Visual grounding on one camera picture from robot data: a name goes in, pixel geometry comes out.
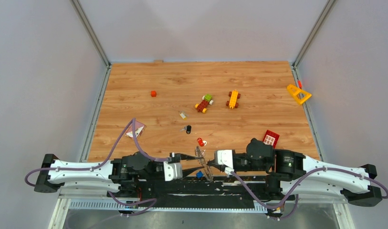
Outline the blue key tag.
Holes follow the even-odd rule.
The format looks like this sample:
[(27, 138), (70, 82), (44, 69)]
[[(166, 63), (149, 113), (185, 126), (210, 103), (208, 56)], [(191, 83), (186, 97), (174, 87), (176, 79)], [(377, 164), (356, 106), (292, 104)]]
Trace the blue key tag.
[(197, 179), (202, 179), (204, 177), (205, 177), (205, 175), (204, 175), (204, 173), (202, 171), (199, 171), (199, 172), (196, 173), (196, 178)]

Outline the red key tag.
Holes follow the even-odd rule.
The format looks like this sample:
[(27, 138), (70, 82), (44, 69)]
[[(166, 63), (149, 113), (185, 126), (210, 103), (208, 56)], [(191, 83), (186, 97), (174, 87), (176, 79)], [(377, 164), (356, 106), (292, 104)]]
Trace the red key tag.
[(197, 142), (198, 142), (198, 145), (200, 146), (200, 147), (203, 147), (203, 146), (206, 146), (207, 145), (207, 141), (205, 141), (205, 140), (203, 140), (202, 138), (197, 138)]

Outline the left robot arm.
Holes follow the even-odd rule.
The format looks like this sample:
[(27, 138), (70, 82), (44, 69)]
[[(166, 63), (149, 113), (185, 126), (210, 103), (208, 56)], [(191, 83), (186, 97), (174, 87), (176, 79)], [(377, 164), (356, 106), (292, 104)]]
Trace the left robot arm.
[(157, 162), (136, 152), (106, 162), (76, 163), (46, 154), (33, 190), (55, 193), (59, 189), (93, 189), (111, 192), (116, 197), (132, 197), (143, 191), (143, 183), (187, 177), (200, 167), (183, 169), (181, 162), (200, 159), (200, 156), (170, 153), (167, 161)]

